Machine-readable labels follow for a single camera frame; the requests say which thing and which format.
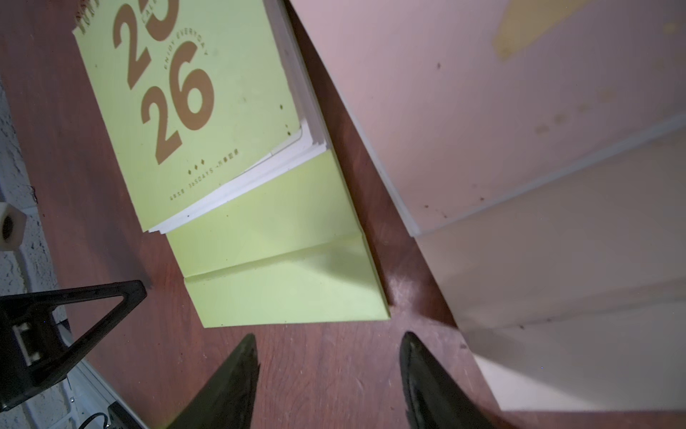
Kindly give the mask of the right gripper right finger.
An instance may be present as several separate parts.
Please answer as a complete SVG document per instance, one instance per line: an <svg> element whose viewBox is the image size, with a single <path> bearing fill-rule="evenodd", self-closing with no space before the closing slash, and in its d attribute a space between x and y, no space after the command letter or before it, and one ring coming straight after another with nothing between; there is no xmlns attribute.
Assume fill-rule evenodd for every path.
<svg viewBox="0 0 686 429"><path fill-rule="evenodd" d="M414 332L403 335L399 364L412 428L493 427Z"/></svg>

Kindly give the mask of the green calendar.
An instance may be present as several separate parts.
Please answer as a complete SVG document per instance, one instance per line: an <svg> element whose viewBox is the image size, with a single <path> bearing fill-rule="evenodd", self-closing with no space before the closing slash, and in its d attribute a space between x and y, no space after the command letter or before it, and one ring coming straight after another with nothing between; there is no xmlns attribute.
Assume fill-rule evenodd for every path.
<svg viewBox="0 0 686 429"><path fill-rule="evenodd" d="M141 229L206 328L385 321L280 1L81 1L73 35Z"/></svg>

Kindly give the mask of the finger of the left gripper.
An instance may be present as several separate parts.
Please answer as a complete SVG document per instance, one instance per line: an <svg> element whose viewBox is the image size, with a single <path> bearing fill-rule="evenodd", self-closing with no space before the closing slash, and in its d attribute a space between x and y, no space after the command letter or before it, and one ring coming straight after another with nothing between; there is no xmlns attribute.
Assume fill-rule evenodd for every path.
<svg viewBox="0 0 686 429"><path fill-rule="evenodd" d="M60 306L120 297L121 302L72 345L53 318ZM1 298L1 411L60 383L146 298L141 281L115 282Z"/></svg>

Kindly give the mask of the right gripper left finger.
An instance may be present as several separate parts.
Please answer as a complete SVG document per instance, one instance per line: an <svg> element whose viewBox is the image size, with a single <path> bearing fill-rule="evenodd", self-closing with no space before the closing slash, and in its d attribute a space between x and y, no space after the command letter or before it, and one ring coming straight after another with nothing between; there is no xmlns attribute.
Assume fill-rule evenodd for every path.
<svg viewBox="0 0 686 429"><path fill-rule="evenodd" d="M170 427L251 427L259 371L257 340L248 334Z"/></svg>

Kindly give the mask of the pink calendar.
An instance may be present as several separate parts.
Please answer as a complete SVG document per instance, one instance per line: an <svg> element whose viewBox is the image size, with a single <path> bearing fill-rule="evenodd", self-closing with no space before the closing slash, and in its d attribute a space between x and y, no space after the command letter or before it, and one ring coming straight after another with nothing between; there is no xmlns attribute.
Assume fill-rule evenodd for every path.
<svg viewBox="0 0 686 429"><path fill-rule="evenodd" d="M684 410L684 2L293 8L499 407Z"/></svg>

